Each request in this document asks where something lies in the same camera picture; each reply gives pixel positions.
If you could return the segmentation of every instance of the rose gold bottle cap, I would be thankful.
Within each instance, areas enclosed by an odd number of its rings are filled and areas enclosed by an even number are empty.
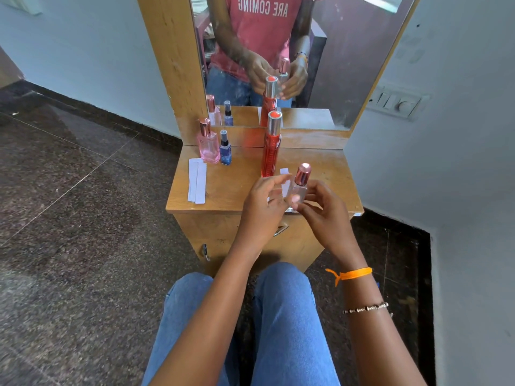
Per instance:
[[[302,187],[305,186],[310,178],[310,174],[311,165],[306,162],[301,164],[299,169],[297,169],[297,174],[295,175],[295,184],[300,185]]]
[[[279,111],[270,111],[268,113],[268,134],[279,135],[281,133],[281,119],[283,114]]]
[[[275,99],[277,96],[277,77],[268,76],[265,80],[265,97]]]
[[[289,58],[281,58],[279,60],[279,73],[284,75],[288,72]]]
[[[215,96],[214,95],[206,95],[205,99],[208,102],[208,111],[215,112]]]
[[[204,137],[209,136],[211,133],[211,122],[209,121],[209,118],[200,118],[198,123],[200,124],[200,133]]]

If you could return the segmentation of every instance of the reflected jeans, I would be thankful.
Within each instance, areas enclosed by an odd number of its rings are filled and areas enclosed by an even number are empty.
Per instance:
[[[213,279],[197,272],[176,281],[143,377],[147,386],[209,290]],[[256,361],[252,385],[339,385],[308,278],[278,262],[257,279],[252,299]],[[234,338],[218,386],[239,385]]]
[[[252,89],[249,82],[238,80],[216,67],[211,67],[208,74],[208,84],[205,91],[209,95],[215,95],[215,104],[223,106],[223,102],[228,100],[231,105],[252,105],[261,107],[263,104],[262,95],[258,95]],[[277,100],[277,107],[290,108],[293,98],[289,100]]]

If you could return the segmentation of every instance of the person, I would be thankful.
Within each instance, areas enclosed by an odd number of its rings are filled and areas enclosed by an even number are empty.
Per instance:
[[[215,96],[216,104],[229,100],[233,105],[261,106],[265,79],[278,74],[279,59],[285,57],[292,63],[278,107],[292,106],[307,81],[315,1],[207,0],[216,49],[206,93]]]
[[[166,296],[143,386],[239,384],[233,333],[249,271],[290,205],[344,272],[367,267],[345,203],[324,183],[308,182],[306,201],[286,201],[279,184],[290,175],[261,178],[243,205],[240,226],[215,278],[190,273]],[[345,305],[383,302],[371,274],[342,280]],[[308,278],[277,262],[260,274],[253,298],[256,356],[252,385],[338,385]],[[386,308],[348,316],[362,385],[418,386],[425,382]]]

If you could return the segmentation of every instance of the pink t-shirt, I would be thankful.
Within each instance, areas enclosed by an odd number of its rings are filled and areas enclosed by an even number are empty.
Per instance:
[[[288,42],[303,0],[226,0],[232,29],[240,43],[279,68],[280,57],[289,58]],[[216,44],[211,64],[249,82],[243,68]]]

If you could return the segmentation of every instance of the bracelet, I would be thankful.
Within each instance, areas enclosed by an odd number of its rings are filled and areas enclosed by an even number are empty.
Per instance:
[[[309,61],[307,59],[307,54],[304,51],[299,51],[297,54],[295,54],[295,59],[302,57],[306,61],[306,67],[309,64]]]
[[[357,277],[362,277],[372,273],[372,269],[369,266],[365,268],[360,268],[358,270],[349,271],[346,273],[340,272],[339,275],[333,270],[330,270],[329,268],[326,268],[325,270],[327,272],[331,272],[334,276],[336,276],[336,282],[334,282],[334,287],[338,287],[338,283],[340,282],[340,280],[356,279]]]
[[[389,306],[388,302],[383,302],[379,305],[372,305],[372,306],[359,307],[357,309],[344,310],[344,314],[361,313],[362,311],[386,309],[388,306]]]

